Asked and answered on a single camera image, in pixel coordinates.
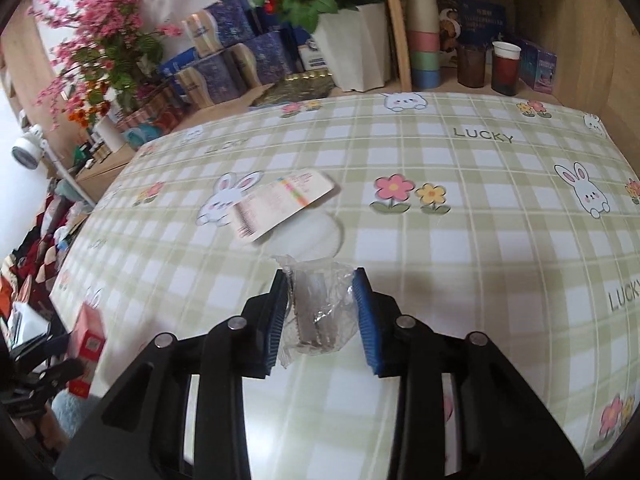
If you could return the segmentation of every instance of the white flower pot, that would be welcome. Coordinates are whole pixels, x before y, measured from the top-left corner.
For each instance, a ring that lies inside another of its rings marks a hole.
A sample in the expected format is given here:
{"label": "white flower pot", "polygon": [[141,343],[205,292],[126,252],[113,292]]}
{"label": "white flower pot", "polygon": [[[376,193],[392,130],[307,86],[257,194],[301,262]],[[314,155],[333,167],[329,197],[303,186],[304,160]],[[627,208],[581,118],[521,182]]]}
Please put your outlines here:
{"label": "white flower pot", "polygon": [[124,140],[124,136],[120,133],[119,129],[116,128],[116,125],[113,124],[113,121],[108,117],[104,116],[101,118],[94,126],[94,130],[98,135],[102,137],[104,143],[109,147],[109,149],[115,153],[122,146],[124,146],[127,141]]}
{"label": "white flower pot", "polygon": [[335,84],[343,91],[381,88],[389,80],[391,60],[385,4],[321,14],[313,37]]}

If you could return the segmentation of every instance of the red box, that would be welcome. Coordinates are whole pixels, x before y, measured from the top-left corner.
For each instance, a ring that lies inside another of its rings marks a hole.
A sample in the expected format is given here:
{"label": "red box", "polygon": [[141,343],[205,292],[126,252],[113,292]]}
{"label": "red box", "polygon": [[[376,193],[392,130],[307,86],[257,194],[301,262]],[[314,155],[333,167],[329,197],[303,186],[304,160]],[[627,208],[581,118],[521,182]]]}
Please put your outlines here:
{"label": "red box", "polygon": [[66,354],[70,358],[79,358],[84,365],[84,374],[69,381],[69,392],[86,399],[94,380],[95,369],[106,343],[100,311],[89,303],[82,303],[76,325],[69,338]]}

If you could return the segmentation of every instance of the crumpled plastic packaging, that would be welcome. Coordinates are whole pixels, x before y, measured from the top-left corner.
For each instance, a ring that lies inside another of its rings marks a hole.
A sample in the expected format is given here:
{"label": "crumpled plastic packaging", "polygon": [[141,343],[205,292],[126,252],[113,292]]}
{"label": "crumpled plastic packaging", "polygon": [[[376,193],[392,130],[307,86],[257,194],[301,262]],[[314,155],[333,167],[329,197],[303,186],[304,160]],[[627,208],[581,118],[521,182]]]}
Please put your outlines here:
{"label": "crumpled plastic packaging", "polygon": [[353,299],[353,268],[332,258],[297,262],[290,256],[276,261],[289,279],[289,306],[278,358],[288,367],[299,354],[337,352],[358,331]]}

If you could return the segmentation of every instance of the silver rivet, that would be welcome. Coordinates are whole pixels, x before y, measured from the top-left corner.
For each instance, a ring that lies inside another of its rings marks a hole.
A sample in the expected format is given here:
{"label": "silver rivet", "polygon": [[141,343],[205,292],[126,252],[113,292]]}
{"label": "silver rivet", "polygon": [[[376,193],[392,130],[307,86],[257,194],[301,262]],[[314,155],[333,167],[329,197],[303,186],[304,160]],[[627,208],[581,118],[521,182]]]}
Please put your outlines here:
{"label": "silver rivet", "polygon": [[226,325],[231,330],[242,330],[246,326],[246,319],[242,316],[235,316],[227,321]]}
{"label": "silver rivet", "polygon": [[472,332],[469,334],[469,341],[476,346],[485,346],[489,342],[489,338],[482,332]]}
{"label": "silver rivet", "polygon": [[415,326],[415,319],[411,316],[400,316],[396,319],[396,325],[400,328],[413,328]]}
{"label": "silver rivet", "polygon": [[154,339],[154,344],[158,348],[167,348],[173,342],[174,342],[174,336],[166,332],[164,334],[157,335],[156,338]]}

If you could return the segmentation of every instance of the tablecloth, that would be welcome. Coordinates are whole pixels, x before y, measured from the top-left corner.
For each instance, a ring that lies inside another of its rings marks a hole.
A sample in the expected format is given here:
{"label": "tablecloth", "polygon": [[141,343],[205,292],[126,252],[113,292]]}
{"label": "tablecloth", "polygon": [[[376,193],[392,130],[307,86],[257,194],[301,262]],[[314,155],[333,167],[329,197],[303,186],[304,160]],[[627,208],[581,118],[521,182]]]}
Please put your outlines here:
{"label": "tablecloth", "polygon": [[[303,168],[337,185],[315,206],[344,229],[338,261],[436,332],[486,332],[585,464],[609,449],[638,398],[640,184],[598,118],[497,96],[344,96],[143,146],[52,292],[70,326],[99,290],[98,393],[156,333],[206,333],[268,290],[264,246],[201,209]],[[386,478],[398,382],[359,336],[244,389],[254,478]]]}

